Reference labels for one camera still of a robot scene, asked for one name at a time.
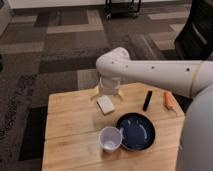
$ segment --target carpet floor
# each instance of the carpet floor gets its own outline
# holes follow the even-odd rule
[[[145,3],[136,19],[106,20],[101,6],[17,10],[0,37],[0,170],[41,170],[49,95],[93,88],[102,54],[121,46],[133,60],[179,59],[189,10],[186,0]]]

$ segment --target black marker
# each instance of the black marker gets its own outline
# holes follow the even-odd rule
[[[148,91],[147,95],[146,95],[146,99],[145,99],[145,102],[143,104],[143,111],[146,112],[148,106],[149,106],[149,102],[151,100],[151,97],[152,97],[152,91]]]

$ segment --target metal cart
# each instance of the metal cart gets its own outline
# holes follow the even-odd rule
[[[135,3],[135,0],[131,0],[128,3],[112,3],[112,0],[106,0],[105,2],[105,13],[106,18],[110,19],[112,16],[115,15],[125,15],[125,14],[132,14],[132,16],[138,17],[141,8],[141,0],[138,3]]]

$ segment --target white sponge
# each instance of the white sponge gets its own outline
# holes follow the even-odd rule
[[[108,96],[98,98],[97,103],[104,115],[107,115],[115,110],[115,107]]]

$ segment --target cup rim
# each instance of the cup rim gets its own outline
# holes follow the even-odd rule
[[[114,129],[116,130],[119,134],[120,134],[120,142],[118,143],[118,145],[116,145],[113,149],[106,149],[104,148],[103,144],[101,143],[101,135],[103,134],[103,132],[106,130],[106,129]],[[114,127],[114,126],[106,126],[104,127],[103,129],[101,129],[100,131],[100,134],[99,134],[99,144],[100,146],[104,149],[104,150],[108,150],[108,151],[114,151],[116,150],[118,147],[120,147],[120,145],[122,144],[122,135],[121,135],[121,132],[118,128]]]

